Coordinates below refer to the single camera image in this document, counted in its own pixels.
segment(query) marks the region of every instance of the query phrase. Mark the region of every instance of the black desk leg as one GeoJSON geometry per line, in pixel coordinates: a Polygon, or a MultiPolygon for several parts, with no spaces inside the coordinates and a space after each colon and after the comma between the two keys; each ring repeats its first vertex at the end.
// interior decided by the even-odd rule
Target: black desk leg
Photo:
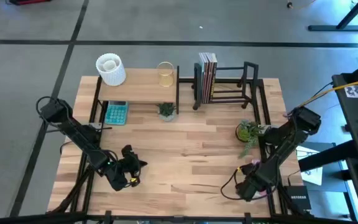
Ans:
{"type": "Polygon", "coordinates": [[[358,26],[348,26],[351,20],[358,15],[358,3],[343,18],[337,26],[308,26],[309,31],[358,31],[358,26]]]}
{"type": "Polygon", "coordinates": [[[301,172],[304,172],[349,157],[357,157],[357,150],[353,140],[301,159],[299,160],[299,167],[301,172]]]}

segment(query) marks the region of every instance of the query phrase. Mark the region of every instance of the white ribbed cup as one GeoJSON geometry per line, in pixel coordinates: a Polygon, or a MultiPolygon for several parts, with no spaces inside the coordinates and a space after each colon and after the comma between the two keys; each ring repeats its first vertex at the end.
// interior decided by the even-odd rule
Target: white ribbed cup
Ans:
{"type": "Polygon", "coordinates": [[[107,85],[118,86],[126,79],[126,73],[118,55],[108,53],[96,60],[96,69],[107,85]]]}

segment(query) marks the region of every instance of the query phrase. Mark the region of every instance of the wooden shelf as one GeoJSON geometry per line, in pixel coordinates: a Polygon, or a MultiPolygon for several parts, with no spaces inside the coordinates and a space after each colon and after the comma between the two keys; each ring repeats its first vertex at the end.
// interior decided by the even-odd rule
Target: wooden shelf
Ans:
{"type": "Polygon", "coordinates": [[[99,100],[136,102],[176,102],[177,71],[173,72],[173,84],[160,86],[155,68],[126,68],[127,78],[119,86],[109,86],[102,82],[99,100]]]}

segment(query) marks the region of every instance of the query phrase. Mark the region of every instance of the gray floor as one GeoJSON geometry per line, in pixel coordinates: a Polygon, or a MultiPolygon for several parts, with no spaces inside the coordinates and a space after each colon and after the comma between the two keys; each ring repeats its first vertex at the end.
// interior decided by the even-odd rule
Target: gray floor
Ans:
{"type": "MultiPolygon", "coordinates": [[[[78,39],[358,43],[357,33],[310,33],[305,28],[336,24],[349,11],[349,2],[320,0],[307,9],[289,11],[286,1],[268,0],[90,1],[78,39]]],[[[0,0],[0,39],[69,40],[81,4],[54,0],[17,7],[0,0]]],[[[35,101],[51,94],[66,49],[0,45],[0,217],[10,212],[40,126],[35,101]]],[[[167,60],[189,77],[198,52],[204,51],[216,53],[219,66],[238,66],[246,60],[260,65],[261,77],[279,78],[288,110],[330,82],[331,75],[358,67],[358,49],[75,46],[59,97],[73,104],[80,77],[97,75],[94,61],[106,52],[119,54],[125,67],[154,68],[167,60]]],[[[350,138],[341,132],[345,121],[335,94],[310,108],[322,116],[323,125],[308,141],[341,143],[350,138]]],[[[45,138],[21,215],[45,211],[62,142],[58,133],[45,138]]]]}

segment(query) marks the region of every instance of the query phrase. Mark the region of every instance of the stack of books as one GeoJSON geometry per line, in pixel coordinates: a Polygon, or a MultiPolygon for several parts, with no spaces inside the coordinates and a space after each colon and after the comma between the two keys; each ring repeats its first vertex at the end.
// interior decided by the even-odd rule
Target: stack of books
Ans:
{"type": "Polygon", "coordinates": [[[199,53],[201,71],[202,103],[209,103],[214,95],[216,76],[216,55],[214,53],[199,53]]]}

